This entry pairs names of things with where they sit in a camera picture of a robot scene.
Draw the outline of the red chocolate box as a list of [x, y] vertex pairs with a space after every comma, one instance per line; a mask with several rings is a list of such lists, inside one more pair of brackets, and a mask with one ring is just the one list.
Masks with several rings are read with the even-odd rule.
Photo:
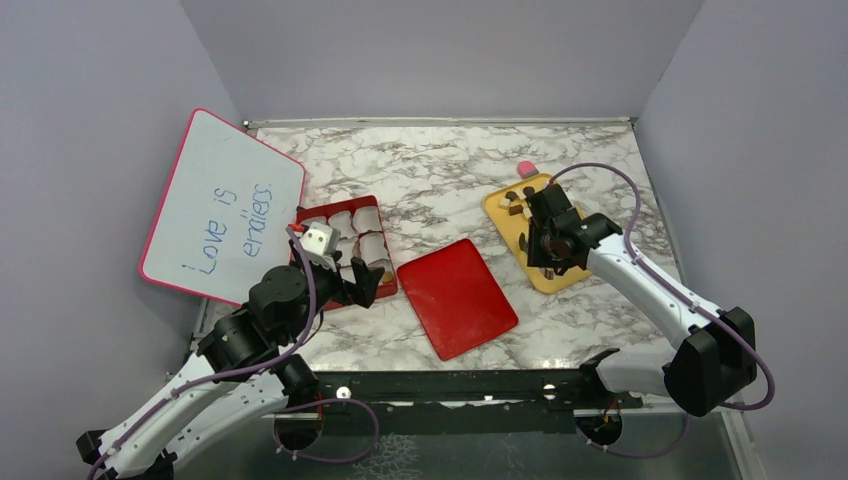
[[381, 281], [377, 299], [398, 292], [396, 269], [389, 252], [379, 203], [374, 195], [309, 208], [299, 207], [296, 222], [301, 225], [321, 222], [340, 232], [339, 250], [342, 258], [339, 264], [345, 280], [354, 281], [351, 259], [359, 257], [369, 267], [383, 267], [394, 273], [390, 282]]

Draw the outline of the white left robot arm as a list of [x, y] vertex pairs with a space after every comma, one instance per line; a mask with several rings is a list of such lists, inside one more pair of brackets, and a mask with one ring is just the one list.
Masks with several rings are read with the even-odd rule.
[[327, 303], [369, 308], [385, 270], [354, 257], [348, 281], [336, 229], [313, 223], [287, 233], [290, 263], [268, 270], [164, 387], [116, 426], [77, 439], [88, 478], [171, 479], [178, 465], [243, 422], [332, 404], [298, 351]]

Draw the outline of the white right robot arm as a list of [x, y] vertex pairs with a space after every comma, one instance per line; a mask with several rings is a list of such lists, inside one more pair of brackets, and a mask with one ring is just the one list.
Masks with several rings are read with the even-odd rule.
[[579, 398], [600, 407], [616, 393], [666, 396], [702, 417], [757, 378], [755, 325], [739, 307], [723, 310], [659, 271], [607, 216], [582, 217], [561, 186], [529, 196], [527, 263], [557, 275], [580, 268], [601, 278], [669, 342], [663, 353], [599, 354], [577, 380]]

